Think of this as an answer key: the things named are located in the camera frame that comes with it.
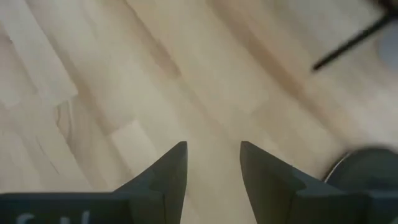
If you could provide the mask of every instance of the dark round object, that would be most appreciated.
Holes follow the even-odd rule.
[[[325,182],[341,190],[398,190],[398,154],[385,147],[367,147],[338,161]]]

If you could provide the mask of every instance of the dark gray plastic object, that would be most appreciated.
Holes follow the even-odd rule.
[[[391,168],[398,171],[395,159],[396,165]],[[350,192],[339,189],[310,177],[250,142],[242,142],[241,167],[258,224],[385,224],[398,216],[398,192],[394,189]],[[375,166],[364,166],[357,170],[358,174],[366,169]]]
[[[180,142],[111,193],[0,195],[0,223],[178,224],[187,185],[187,143]]]

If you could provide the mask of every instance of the wood grain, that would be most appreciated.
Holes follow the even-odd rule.
[[[255,223],[241,141],[318,178],[346,151],[398,145],[378,36],[310,72],[380,16],[368,1],[0,6],[3,192],[111,191],[188,141],[182,223]]]
[[[77,94],[76,87],[25,1],[0,1],[0,21],[45,101],[57,106]]]

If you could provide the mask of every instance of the wooden floor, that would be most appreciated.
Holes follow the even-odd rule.
[[[0,0],[0,190],[114,190],[188,141],[182,223],[254,224],[241,141],[314,177],[398,145],[377,36],[310,72],[379,16],[365,0]]]

